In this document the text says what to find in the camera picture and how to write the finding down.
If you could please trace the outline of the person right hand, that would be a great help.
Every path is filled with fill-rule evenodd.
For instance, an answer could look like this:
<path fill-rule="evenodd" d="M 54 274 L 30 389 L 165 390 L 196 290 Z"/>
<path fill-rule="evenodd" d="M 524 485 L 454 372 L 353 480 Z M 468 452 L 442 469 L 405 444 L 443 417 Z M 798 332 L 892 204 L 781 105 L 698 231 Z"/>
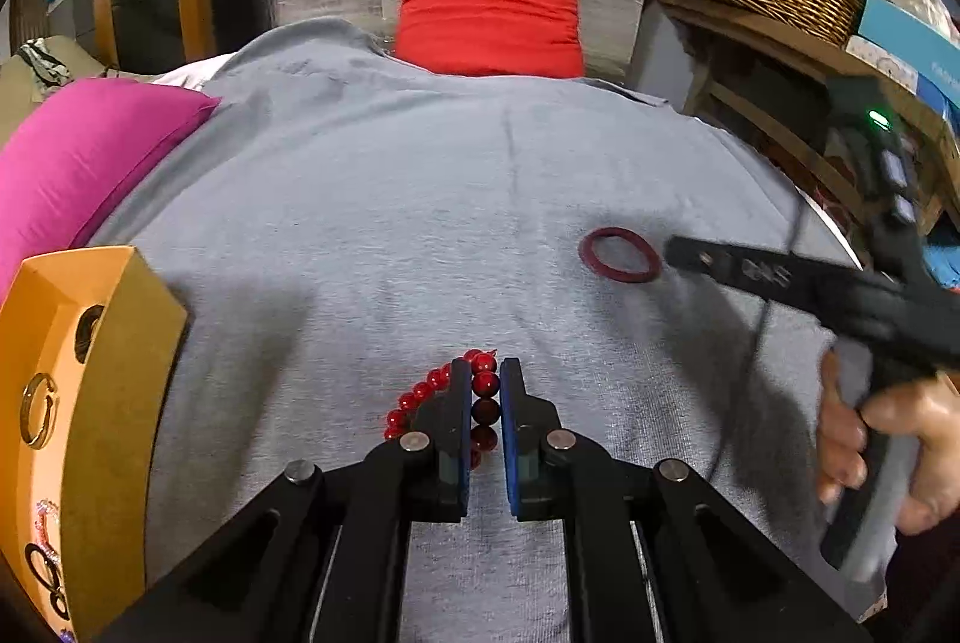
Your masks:
<path fill-rule="evenodd" d="M 908 490 L 898 506 L 896 528 L 916 536 L 944 523 L 958 510 L 958 373 L 939 370 L 898 383 L 853 407 L 841 398 L 838 352 L 820 359 L 817 475 L 818 500 L 830 505 L 844 490 L 866 484 L 867 440 L 874 437 L 910 448 Z"/>

